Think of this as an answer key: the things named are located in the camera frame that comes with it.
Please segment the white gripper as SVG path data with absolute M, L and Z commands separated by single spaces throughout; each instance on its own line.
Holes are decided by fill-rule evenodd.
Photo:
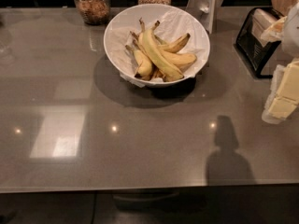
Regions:
M 299 57 L 299 3 L 290 9 L 284 22 L 282 49 L 293 58 Z M 270 93 L 264 104 L 262 120 L 280 124 L 299 105 L 299 61 L 286 67 L 278 64 L 271 79 Z

